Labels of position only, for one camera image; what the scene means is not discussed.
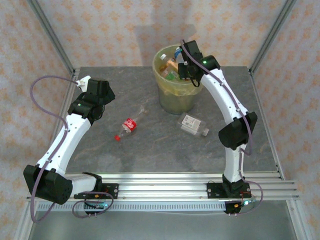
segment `floor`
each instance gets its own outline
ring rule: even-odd
[[[265,201],[250,214],[223,212],[106,212],[79,219],[71,212],[51,212],[33,224],[29,240],[295,240],[285,201]]]
[[[241,103],[255,111],[253,154],[245,156],[244,171],[276,171],[276,164],[254,89],[245,66],[223,67],[224,76]],[[83,136],[68,164],[67,173],[212,172],[225,168],[225,149],[218,131],[223,116],[210,93],[203,88],[190,113],[207,122],[207,137],[196,138],[177,127],[179,115],[159,105],[151,67],[82,67],[79,79],[90,75],[110,82],[115,100],[105,106],[100,120]],[[76,89],[73,98],[81,91]],[[147,116],[132,135],[115,141],[121,124],[143,105]]]

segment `red bottle cap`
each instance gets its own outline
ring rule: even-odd
[[[115,136],[114,136],[114,139],[119,142],[119,141],[121,140],[121,137],[119,137],[118,135],[115,135]]]

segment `floral wallpaper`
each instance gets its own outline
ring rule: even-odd
[[[254,80],[287,179],[320,236],[320,1],[298,0]]]
[[[224,66],[250,66],[285,0],[39,0],[74,67],[151,66],[196,40]]]
[[[0,239],[11,240],[28,192],[23,170],[42,157],[55,126],[33,105],[30,84],[46,74],[69,74],[26,0],[1,2],[0,42]],[[35,98],[58,113],[66,86],[43,80]]]

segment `coca-cola bottle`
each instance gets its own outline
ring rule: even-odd
[[[144,113],[146,113],[144,106],[140,106],[139,110],[135,114],[124,121],[119,130],[119,134],[115,135],[114,139],[120,141],[121,138],[130,135],[130,133],[136,129],[137,124],[144,116]]]

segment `red label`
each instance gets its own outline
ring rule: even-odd
[[[135,130],[135,128],[137,127],[137,124],[135,121],[133,121],[131,118],[128,118],[123,125],[127,126],[130,131],[132,132],[133,130]]]

